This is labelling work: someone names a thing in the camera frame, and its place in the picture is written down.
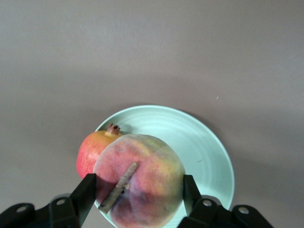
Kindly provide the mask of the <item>light green round plate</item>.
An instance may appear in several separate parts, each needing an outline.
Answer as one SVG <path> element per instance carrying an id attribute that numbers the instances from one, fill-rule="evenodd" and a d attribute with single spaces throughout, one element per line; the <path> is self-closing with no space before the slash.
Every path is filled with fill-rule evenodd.
<path id="1" fill-rule="evenodd" d="M 234 171 L 229 155 L 218 137 L 201 121 L 183 111 L 160 106 L 139 105 L 123 109 L 99 126 L 110 123 L 123 134 L 146 134 L 167 143 L 192 175 L 201 195 L 217 198 L 230 209 L 235 192 Z"/>

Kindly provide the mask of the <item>pink yellow peach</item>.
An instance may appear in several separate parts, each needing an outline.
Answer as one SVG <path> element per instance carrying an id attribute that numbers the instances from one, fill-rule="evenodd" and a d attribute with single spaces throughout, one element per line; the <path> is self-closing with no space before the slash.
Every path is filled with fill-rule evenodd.
<path id="1" fill-rule="evenodd" d="M 130 165 L 137 167 L 127 189 L 110 210 L 117 228 L 162 228 L 183 199 L 184 166 L 162 140 L 127 134 L 108 145 L 97 159 L 96 201 L 103 203 Z"/>

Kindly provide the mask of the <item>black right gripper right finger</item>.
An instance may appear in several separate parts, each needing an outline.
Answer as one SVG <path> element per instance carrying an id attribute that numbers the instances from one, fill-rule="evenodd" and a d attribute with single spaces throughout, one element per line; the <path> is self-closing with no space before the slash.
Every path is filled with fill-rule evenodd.
<path id="1" fill-rule="evenodd" d="M 191 175 L 183 177 L 186 216 L 177 228 L 274 228 L 254 207 L 236 205 L 225 209 L 217 198 L 200 194 Z"/>

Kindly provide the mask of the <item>brown table cover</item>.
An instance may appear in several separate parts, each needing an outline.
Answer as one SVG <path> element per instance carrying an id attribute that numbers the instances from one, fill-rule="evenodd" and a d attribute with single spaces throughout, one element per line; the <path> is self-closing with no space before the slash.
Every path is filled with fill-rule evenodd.
<path id="1" fill-rule="evenodd" d="M 304 0 L 0 0 L 0 212 L 71 192 L 82 140 L 143 104 L 218 136 L 233 204 L 304 228 Z"/>

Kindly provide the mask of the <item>red pomegranate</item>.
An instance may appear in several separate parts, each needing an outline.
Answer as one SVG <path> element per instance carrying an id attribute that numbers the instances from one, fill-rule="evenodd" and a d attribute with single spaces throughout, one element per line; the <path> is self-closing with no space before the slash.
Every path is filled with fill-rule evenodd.
<path id="1" fill-rule="evenodd" d="M 121 137 L 120 127 L 111 123 L 106 130 L 89 134 L 81 143 L 76 160 L 76 171 L 80 178 L 93 173 L 94 165 L 104 149 Z"/>

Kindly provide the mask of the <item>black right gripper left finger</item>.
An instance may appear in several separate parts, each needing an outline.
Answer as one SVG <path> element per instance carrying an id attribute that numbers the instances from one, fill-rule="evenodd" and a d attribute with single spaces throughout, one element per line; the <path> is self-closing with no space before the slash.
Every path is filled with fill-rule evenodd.
<path id="1" fill-rule="evenodd" d="M 88 174 L 69 196 L 35 209 L 19 203 L 0 213 L 0 228 L 81 228 L 95 202 L 96 175 Z"/>

